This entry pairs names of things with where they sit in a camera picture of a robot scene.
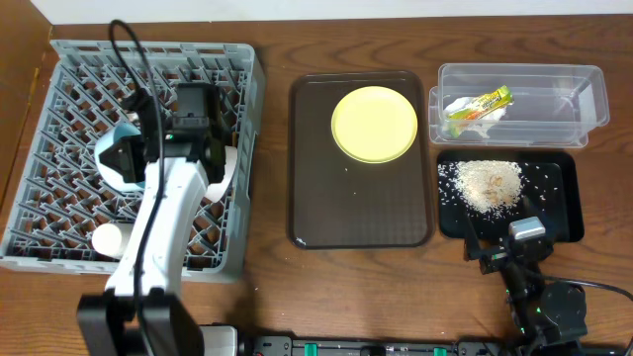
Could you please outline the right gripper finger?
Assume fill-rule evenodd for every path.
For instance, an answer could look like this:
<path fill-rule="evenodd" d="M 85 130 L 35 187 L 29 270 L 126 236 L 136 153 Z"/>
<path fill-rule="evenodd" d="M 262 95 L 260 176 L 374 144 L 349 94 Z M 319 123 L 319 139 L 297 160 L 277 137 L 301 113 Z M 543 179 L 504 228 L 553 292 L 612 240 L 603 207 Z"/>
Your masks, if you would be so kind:
<path fill-rule="evenodd" d="M 470 216 L 467 212 L 464 212 L 464 260 L 478 260 L 481 255 L 481 246 L 477 238 L 474 226 L 471 222 Z"/>
<path fill-rule="evenodd" d="M 522 209 L 526 218 L 539 220 L 546 232 L 557 231 L 556 224 L 528 196 L 522 198 Z"/>

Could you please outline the light blue bowl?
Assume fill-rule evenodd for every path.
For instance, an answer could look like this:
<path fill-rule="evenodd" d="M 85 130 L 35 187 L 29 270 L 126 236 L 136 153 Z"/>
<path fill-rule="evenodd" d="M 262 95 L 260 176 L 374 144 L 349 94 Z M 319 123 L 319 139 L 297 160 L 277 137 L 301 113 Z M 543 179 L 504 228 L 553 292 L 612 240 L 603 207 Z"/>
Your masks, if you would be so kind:
<path fill-rule="evenodd" d="M 119 138 L 135 134 L 140 134 L 140 130 L 133 124 L 118 124 L 98 138 L 94 147 L 94 159 L 99 174 L 110 187 L 121 193 L 142 192 L 144 183 L 125 183 L 123 175 L 102 163 L 99 155 L 110 148 Z"/>

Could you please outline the white bowl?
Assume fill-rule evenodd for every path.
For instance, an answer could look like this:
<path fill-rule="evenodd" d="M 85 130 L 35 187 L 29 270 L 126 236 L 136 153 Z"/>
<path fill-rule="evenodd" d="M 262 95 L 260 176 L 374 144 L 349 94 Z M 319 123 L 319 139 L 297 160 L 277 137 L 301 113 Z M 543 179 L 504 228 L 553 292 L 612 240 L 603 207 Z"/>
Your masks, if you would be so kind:
<path fill-rule="evenodd" d="M 205 194 L 205 198 L 214 203 L 220 201 L 226 194 L 237 163 L 237 149 L 233 146 L 226 146 L 225 151 L 226 164 L 223 180 L 220 183 L 210 184 Z"/>

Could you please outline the white paper cup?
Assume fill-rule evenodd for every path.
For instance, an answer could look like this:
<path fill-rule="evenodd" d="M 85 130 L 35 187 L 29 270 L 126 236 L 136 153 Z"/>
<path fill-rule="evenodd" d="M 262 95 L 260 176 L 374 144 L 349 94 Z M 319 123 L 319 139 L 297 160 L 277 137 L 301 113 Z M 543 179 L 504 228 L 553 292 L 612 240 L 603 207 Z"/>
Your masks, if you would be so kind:
<path fill-rule="evenodd" d="M 92 233 L 91 243 L 102 255 L 121 259 L 132 236 L 134 225 L 127 222 L 100 224 Z"/>

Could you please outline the white napkin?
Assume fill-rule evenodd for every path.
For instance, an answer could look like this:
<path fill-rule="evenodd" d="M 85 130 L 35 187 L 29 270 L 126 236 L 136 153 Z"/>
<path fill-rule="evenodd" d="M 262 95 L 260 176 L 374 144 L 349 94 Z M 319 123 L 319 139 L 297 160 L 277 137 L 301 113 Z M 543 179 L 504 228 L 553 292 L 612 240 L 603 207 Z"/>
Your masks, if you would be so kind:
<path fill-rule="evenodd" d="M 461 97 L 453 101 L 444 110 L 443 114 L 448 117 L 450 114 L 456 113 L 458 110 L 464 109 L 467 104 L 474 100 L 474 97 Z M 507 107 L 495 109 L 489 114 L 470 124 L 450 124 L 445 123 L 443 129 L 452 137 L 457 138 L 464 132 L 477 133 L 482 138 L 489 138 L 489 129 L 496 125 L 502 117 L 505 116 Z"/>

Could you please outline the green snack wrapper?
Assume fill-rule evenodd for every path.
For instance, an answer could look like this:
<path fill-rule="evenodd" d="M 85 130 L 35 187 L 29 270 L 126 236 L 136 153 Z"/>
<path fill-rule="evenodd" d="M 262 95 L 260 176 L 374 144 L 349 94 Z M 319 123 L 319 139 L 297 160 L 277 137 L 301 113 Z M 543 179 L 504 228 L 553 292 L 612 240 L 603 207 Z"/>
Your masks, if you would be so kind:
<path fill-rule="evenodd" d="M 481 119 L 495 109 L 509 107 L 513 104 L 513 95 L 510 89 L 503 85 L 491 93 L 474 97 L 474 100 L 466 105 L 464 109 L 458 110 L 454 114 L 446 117 L 450 124 L 470 124 Z"/>

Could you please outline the yellow plate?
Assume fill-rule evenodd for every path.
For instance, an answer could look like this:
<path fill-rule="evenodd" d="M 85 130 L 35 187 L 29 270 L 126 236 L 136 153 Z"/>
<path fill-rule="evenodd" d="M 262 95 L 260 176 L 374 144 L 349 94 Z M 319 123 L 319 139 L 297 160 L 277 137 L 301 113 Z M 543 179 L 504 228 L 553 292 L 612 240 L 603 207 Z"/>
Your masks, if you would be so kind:
<path fill-rule="evenodd" d="M 418 129 L 412 103 L 395 89 L 365 86 L 346 94 L 330 120 L 332 137 L 347 156 L 382 164 L 404 155 Z"/>

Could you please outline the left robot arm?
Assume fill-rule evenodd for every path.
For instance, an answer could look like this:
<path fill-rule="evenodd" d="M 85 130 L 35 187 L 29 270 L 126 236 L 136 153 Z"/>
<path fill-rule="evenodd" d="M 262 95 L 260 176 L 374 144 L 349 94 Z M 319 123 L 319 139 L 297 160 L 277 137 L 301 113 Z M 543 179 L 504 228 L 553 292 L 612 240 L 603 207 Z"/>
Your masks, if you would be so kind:
<path fill-rule="evenodd" d="M 119 261 L 100 295 L 85 295 L 77 321 L 93 355 L 232 355 L 231 327 L 205 329 L 184 308 L 182 267 L 197 210 L 213 186 L 229 183 L 236 151 L 220 89 L 209 83 L 176 87 L 177 110 L 159 111 L 158 98 L 139 89 L 123 101 L 137 114 L 97 141 L 102 178 L 120 191 L 143 192 L 134 223 L 101 225 L 118 242 Z"/>

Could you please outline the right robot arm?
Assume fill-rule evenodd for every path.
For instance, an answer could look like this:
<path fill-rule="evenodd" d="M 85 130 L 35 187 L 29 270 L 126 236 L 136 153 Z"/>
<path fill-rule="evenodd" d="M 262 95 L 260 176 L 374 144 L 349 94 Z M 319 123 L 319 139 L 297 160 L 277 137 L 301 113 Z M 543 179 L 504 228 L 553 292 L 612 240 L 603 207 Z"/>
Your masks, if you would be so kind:
<path fill-rule="evenodd" d="M 560 230 L 525 197 L 526 216 L 511 222 L 506 235 L 483 247 L 465 217 L 464 259 L 477 260 L 481 273 L 500 273 L 514 324 L 524 340 L 516 355 L 571 354 L 588 333 L 586 293 L 574 282 L 543 275 L 538 263 L 553 253 Z"/>

